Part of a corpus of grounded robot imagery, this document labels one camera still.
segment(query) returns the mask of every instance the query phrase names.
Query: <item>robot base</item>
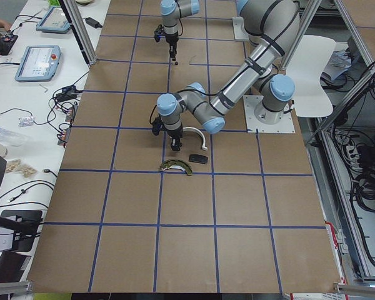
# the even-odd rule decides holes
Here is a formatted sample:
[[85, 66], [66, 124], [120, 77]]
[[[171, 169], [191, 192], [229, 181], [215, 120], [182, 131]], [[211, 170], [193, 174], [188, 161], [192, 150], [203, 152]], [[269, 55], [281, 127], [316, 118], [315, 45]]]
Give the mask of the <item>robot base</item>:
[[244, 114], [248, 133], [295, 133], [291, 113], [283, 114], [281, 120], [273, 125], [264, 124], [254, 115], [256, 106], [263, 100], [262, 96], [243, 96]]

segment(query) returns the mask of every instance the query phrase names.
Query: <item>screen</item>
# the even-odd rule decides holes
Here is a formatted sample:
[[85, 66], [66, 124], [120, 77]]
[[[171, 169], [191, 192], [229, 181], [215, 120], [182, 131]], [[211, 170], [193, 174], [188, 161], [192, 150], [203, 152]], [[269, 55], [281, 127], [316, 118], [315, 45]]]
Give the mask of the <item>screen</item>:
[[21, 77], [41, 77], [46, 75], [50, 66], [52, 47], [29, 48], [20, 73]]
[[41, 26], [50, 28], [63, 28], [67, 23], [67, 19], [60, 7], [52, 9], [50, 15], [43, 21]]

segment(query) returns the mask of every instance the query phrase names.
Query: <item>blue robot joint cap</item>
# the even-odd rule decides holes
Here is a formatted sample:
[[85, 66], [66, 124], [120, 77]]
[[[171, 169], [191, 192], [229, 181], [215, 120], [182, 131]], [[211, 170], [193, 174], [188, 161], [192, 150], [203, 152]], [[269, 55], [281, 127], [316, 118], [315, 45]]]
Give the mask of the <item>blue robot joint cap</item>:
[[202, 93], [205, 93], [206, 90], [203, 88], [203, 86], [201, 84], [199, 84], [198, 82], [194, 82], [194, 83], [191, 83], [190, 85], [187, 86], [187, 88], [193, 88], [193, 89], [197, 89], [198, 91], [201, 92], [201, 97], [204, 98], [205, 95], [202, 94]]
[[157, 110], [162, 116], [169, 116], [175, 111], [177, 106], [178, 101], [172, 94], [163, 94], [157, 99]]
[[209, 134], [216, 134], [225, 126], [225, 120], [223, 117], [216, 117], [208, 120], [202, 126]]
[[176, 9], [175, 0], [162, 0], [161, 1], [161, 14], [163, 16], [168, 16], [172, 14]]
[[283, 102], [288, 102], [296, 89], [293, 80], [289, 76], [282, 74], [272, 77], [269, 87], [276, 99]]
[[237, 10], [237, 15], [240, 16], [240, 12], [242, 11], [243, 7], [249, 2], [249, 0], [237, 0], [236, 3], [236, 10]]
[[194, 14], [197, 14], [200, 11], [199, 0], [192, 0], [191, 7], [192, 7], [192, 16], [193, 16]]

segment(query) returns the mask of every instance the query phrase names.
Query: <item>water bottle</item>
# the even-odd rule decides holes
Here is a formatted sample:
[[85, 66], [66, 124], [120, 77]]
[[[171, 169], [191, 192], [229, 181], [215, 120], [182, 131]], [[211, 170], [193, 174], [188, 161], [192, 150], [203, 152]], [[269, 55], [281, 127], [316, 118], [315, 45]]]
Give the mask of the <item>water bottle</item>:
[[23, 134], [19, 134], [14, 131], [0, 128], [0, 142], [3, 142], [10, 146], [18, 147], [24, 144], [27, 140], [28, 140], [28, 137]]

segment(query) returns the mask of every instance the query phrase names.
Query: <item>grid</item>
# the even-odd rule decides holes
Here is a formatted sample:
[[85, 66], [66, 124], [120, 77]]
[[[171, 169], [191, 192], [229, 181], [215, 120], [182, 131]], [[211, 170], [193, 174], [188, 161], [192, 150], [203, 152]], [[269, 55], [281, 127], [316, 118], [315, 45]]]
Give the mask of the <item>grid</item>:
[[[195, 135], [172, 152], [151, 134], [158, 95], [196, 77], [213, 93], [247, 54], [235, 1], [200, 5], [182, 20], [175, 66], [149, 35], [159, 1], [112, 0], [29, 273], [37, 291], [305, 293], [339, 281], [297, 123], [248, 134], [241, 101], [205, 133], [208, 152]], [[209, 156], [193, 176], [158, 171], [192, 153]]]

